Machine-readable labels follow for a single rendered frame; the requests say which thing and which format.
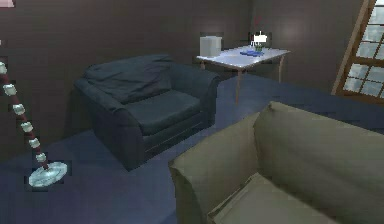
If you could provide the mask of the white box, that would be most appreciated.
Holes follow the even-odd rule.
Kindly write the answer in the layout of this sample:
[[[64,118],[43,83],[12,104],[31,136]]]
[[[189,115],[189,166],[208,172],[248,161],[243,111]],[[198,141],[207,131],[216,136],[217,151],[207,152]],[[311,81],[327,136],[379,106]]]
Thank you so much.
[[[205,36],[200,38],[200,55],[203,57],[216,57],[221,52],[222,38],[218,36]]]

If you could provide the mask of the white table with wooden legs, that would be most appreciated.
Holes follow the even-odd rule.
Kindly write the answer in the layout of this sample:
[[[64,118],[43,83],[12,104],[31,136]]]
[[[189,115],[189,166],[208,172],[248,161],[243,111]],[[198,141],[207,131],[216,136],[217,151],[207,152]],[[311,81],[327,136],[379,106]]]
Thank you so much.
[[[225,68],[233,69],[237,71],[237,86],[236,86],[236,98],[235,103],[238,103],[240,83],[242,74],[263,62],[278,58],[279,69],[278,69],[278,81],[282,81],[282,67],[285,56],[289,53],[288,50],[264,48],[261,50],[261,56],[247,56],[243,55],[243,52],[250,51],[250,46],[243,46],[234,49],[224,50],[218,56],[215,57],[204,57],[197,56],[196,59],[200,61],[200,67],[205,68],[207,63],[223,66]]]

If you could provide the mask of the white and green small object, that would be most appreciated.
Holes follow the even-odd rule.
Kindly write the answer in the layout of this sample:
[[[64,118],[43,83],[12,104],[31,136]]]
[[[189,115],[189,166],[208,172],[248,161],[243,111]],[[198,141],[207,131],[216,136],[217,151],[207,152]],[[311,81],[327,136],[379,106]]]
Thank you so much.
[[[264,44],[267,42],[267,36],[262,32],[254,36],[254,47],[256,51],[261,52]]]

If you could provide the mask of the olive green sofa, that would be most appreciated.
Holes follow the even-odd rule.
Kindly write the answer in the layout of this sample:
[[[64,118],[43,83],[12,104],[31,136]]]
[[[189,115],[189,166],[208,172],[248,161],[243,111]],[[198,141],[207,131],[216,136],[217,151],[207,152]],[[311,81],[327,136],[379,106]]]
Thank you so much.
[[[384,224],[384,135],[279,102],[169,170],[177,224]]]

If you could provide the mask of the red and silver floor lamp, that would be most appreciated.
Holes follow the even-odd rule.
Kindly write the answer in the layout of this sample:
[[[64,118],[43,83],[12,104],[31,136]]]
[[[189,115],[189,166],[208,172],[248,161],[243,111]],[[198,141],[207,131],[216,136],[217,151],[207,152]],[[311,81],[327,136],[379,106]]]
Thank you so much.
[[[26,135],[30,147],[35,151],[36,160],[40,164],[40,167],[29,176],[29,185],[34,188],[42,188],[61,181],[67,174],[68,166],[63,162],[48,162],[46,154],[41,150],[40,141],[33,132],[34,127],[25,115],[26,109],[18,99],[16,86],[9,80],[7,65],[3,61],[0,61],[0,80],[3,82],[2,88],[5,95],[11,99],[13,112],[21,120],[20,127]]]

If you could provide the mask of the wooden framed window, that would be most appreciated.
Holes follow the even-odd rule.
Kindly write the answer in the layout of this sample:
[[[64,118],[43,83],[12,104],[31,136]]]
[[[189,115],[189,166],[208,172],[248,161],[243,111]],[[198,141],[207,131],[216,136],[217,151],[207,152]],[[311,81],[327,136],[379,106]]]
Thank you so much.
[[[364,0],[332,95],[384,106],[384,0]]]

